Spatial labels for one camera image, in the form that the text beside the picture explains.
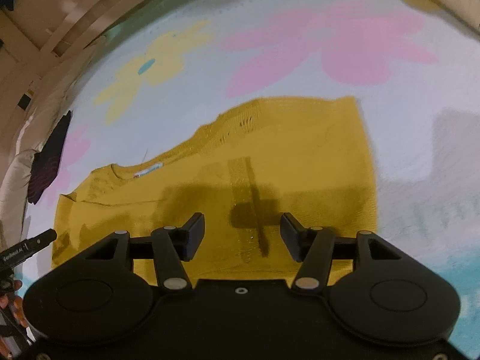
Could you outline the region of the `person's left hand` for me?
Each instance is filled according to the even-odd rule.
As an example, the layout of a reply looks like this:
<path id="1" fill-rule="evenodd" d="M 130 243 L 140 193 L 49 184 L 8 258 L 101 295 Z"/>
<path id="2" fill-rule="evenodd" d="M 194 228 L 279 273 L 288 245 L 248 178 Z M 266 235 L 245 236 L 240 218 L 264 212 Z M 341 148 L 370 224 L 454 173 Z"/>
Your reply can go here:
<path id="1" fill-rule="evenodd" d="M 5 358 L 14 357 L 29 342 L 23 299 L 16 295 L 21 286 L 20 280 L 1 279 L 1 356 Z"/>

